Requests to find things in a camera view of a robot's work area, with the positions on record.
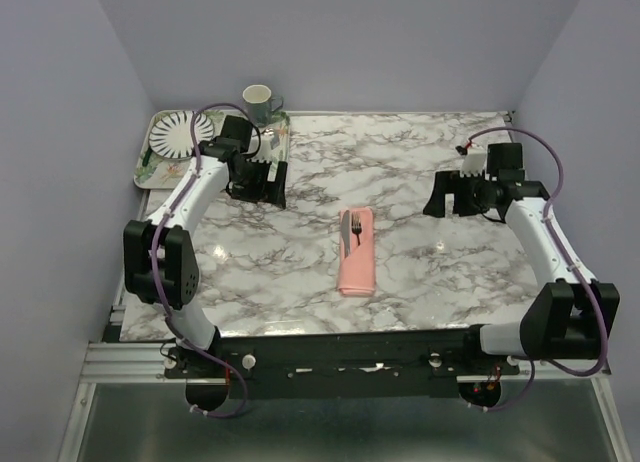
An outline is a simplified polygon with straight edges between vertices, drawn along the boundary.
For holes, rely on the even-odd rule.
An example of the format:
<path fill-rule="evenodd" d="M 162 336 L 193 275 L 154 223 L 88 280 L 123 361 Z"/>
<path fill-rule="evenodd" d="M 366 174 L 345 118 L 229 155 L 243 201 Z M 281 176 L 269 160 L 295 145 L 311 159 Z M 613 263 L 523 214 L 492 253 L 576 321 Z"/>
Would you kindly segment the silver table knife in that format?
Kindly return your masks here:
<path fill-rule="evenodd" d="M 351 217 L 349 210 L 345 210 L 341 216 L 340 237 L 343 248 L 343 256 L 347 258 L 351 253 Z"/>

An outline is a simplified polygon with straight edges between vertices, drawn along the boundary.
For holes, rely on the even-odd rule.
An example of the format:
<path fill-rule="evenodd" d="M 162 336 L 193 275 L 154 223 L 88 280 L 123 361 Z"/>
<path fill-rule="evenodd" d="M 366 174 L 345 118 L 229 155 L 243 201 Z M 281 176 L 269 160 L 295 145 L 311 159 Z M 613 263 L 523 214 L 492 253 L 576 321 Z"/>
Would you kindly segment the black silver fork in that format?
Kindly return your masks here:
<path fill-rule="evenodd" d="M 362 222 L 358 212 L 351 213 L 351 232 L 356 237 L 357 245 L 361 245 Z"/>

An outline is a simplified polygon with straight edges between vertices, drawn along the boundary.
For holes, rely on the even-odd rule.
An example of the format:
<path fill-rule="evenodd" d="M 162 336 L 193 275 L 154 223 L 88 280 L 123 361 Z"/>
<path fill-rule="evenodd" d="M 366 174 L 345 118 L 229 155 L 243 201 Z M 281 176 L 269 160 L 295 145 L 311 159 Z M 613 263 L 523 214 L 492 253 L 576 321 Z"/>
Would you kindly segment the pink cloth napkin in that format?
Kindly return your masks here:
<path fill-rule="evenodd" d="M 375 293 L 376 262 L 374 244 L 374 214 L 369 207 L 347 209 L 358 212 L 361 216 L 362 233 L 361 245 L 358 246 L 356 237 L 351 232 L 351 253 L 345 258 L 340 237 L 341 216 L 339 216 L 339 255 L 337 288 L 343 296 L 370 297 Z"/>

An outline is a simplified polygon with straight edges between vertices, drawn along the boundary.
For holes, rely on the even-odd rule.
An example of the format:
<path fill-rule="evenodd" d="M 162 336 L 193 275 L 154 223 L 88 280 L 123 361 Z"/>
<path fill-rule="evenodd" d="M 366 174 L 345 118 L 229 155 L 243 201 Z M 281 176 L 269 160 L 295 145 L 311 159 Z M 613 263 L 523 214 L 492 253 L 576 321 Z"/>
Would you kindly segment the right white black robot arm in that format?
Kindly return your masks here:
<path fill-rule="evenodd" d="M 444 217 L 448 196 L 460 217 L 496 211 L 520 242 L 540 288 L 520 320 L 480 326 L 476 340 L 460 349 L 462 366 L 480 374 L 494 365 L 497 355 L 533 360 L 602 357 L 619 292 L 578 260 L 557 223 L 551 195 L 541 182 L 526 177 L 521 145 L 472 149 L 460 169 L 437 172 L 424 214 Z"/>

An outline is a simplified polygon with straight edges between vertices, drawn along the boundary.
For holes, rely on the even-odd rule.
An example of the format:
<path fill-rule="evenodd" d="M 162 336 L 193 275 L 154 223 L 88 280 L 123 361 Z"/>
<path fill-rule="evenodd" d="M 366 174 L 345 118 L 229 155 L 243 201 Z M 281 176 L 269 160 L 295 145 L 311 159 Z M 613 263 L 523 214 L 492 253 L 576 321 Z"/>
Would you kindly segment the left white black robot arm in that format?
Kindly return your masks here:
<path fill-rule="evenodd" d="M 164 312 L 179 344 L 190 349 L 188 366 L 209 377 L 220 369 L 222 354 L 214 346 L 219 330 L 195 299 L 200 270 L 192 237 L 221 192 L 285 208 L 290 118 L 279 113 L 259 129 L 242 116 L 227 115 L 210 140 L 196 136 L 195 130 L 188 129 L 198 147 L 183 179 L 146 220 L 125 226 L 124 282 L 129 293 Z"/>

